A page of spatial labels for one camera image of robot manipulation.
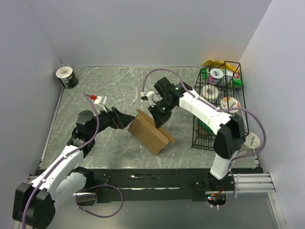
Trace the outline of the brown cardboard box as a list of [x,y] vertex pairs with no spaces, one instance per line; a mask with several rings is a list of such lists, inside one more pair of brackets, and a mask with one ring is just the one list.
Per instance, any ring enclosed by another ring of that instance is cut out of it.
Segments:
[[136,109],[138,114],[128,128],[155,156],[159,155],[170,143],[175,144],[175,138],[163,127],[155,127],[154,120],[141,109]]

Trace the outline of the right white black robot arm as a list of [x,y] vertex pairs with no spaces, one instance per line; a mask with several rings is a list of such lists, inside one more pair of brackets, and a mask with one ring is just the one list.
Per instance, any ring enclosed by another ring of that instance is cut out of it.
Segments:
[[141,96],[149,101],[148,110],[157,128],[169,120],[175,107],[180,107],[197,117],[215,134],[215,158],[208,184],[211,189],[219,190],[225,184],[224,178],[230,170],[233,156],[245,142],[242,117],[216,108],[184,82],[174,85],[164,77],[157,81],[154,88],[155,91],[142,92]]

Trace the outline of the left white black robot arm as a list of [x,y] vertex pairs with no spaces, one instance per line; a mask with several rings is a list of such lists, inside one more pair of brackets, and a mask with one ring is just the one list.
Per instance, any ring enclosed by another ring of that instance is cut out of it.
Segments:
[[71,138],[58,158],[30,184],[21,183],[16,188],[12,218],[25,226],[47,228],[69,196],[79,190],[93,189],[93,171],[77,165],[93,148],[95,136],[108,127],[124,129],[134,119],[115,107],[80,112]]

